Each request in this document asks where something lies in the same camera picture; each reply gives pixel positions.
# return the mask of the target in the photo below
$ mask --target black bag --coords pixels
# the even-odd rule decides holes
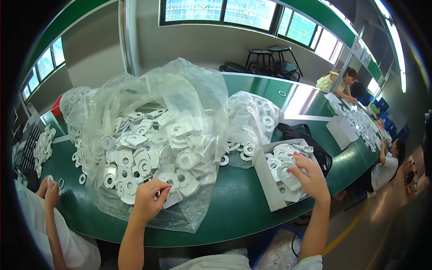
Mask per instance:
[[[299,131],[298,129],[304,128],[306,134]],[[299,124],[295,126],[289,126],[287,124],[279,123],[277,129],[282,131],[282,140],[292,140],[292,139],[305,139],[309,146],[314,148],[314,156],[317,159],[324,177],[327,176],[330,171],[333,160],[331,156],[312,138],[311,130],[306,124]]]

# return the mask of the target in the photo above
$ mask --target green table surface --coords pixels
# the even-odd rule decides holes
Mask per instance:
[[[335,115],[323,92],[303,84],[268,78],[223,74],[229,95],[247,91],[263,96],[282,109],[286,115],[302,114],[332,117]],[[54,126],[64,129],[64,125]],[[341,151],[325,125],[326,121],[284,120],[289,125],[307,124],[313,138],[333,158],[326,177],[332,195],[355,181],[378,158],[359,138]],[[275,131],[273,141],[280,139]],[[65,180],[60,190],[58,210],[72,230],[106,241],[120,243],[127,222],[102,213],[88,197],[85,185],[78,183],[81,168],[75,168],[71,157],[76,152],[70,141],[52,145],[53,154],[43,165],[41,179],[53,175]],[[181,247],[227,241],[277,226],[312,209],[314,200],[307,198],[276,212],[270,212],[254,168],[232,166],[219,168],[217,182],[207,215],[195,234],[147,228],[144,245],[148,247]]]

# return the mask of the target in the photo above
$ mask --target cable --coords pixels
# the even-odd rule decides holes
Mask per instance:
[[[292,252],[294,253],[294,255],[297,257],[297,259],[299,258],[299,256],[297,255],[297,253],[294,251],[294,248],[292,247],[292,244],[294,243],[294,239],[295,239],[295,237],[296,237],[296,234],[294,234],[294,237],[292,238],[292,241],[291,241],[291,250],[292,250]]]

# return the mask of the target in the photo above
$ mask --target person's hand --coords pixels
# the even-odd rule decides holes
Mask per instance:
[[[170,184],[159,179],[152,179],[138,186],[135,205],[129,221],[145,227],[147,222],[153,219],[162,209],[171,187]]]
[[[50,181],[48,183],[47,192],[45,193],[45,209],[54,209],[58,203],[58,200],[58,183],[55,181]]]
[[[42,180],[42,183],[39,186],[38,191],[35,193],[36,195],[38,195],[42,199],[45,199],[45,193],[47,192],[47,188],[48,188],[48,181],[47,181],[47,179],[48,179],[48,175],[45,176],[45,178]]]
[[[290,172],[300,181],[306,194],[314,198],[317,202],[329,203],[330,192],[328,191],[327,183],[318,164],[313,163],[299,152],[294,152],[294,154],[289,154],[289,156],[295,158],[295,165],[298,167],[291,168]],[[299,168],[304,168],[307,174],[305,175]]]

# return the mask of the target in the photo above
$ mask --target white cardboard box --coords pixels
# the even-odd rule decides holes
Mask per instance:
[[[284,208],[292,204],[291,202],[285,201],[282,198],[282,195],[279,192],[277,184],[273,178],[266,157],[264,155],[265,153],[273,154],[273,148],[283,143],[287,143],[287,144],[295,143],[300,145],[308,145],[304,139],[292,139],[292,140],[269,143],[260,147],[254,153],[254,157],[252,159],[252,163],[254,164],[255,170],[257,171],[258,178],[260,179],[260,183],[264,190],[264,195],[266,196],[267,203],[270,207],[271,212],[274,212],[276,210],[279,210],[281,208]],[[318,164],[318,161],[313,154],[310,156],[310,159],[312,159],[314,163]]]
[[[348,120],[341,115],[333,116],[327,123],[326,128],[330,131],[341,150],[346,149],[359,138]]]

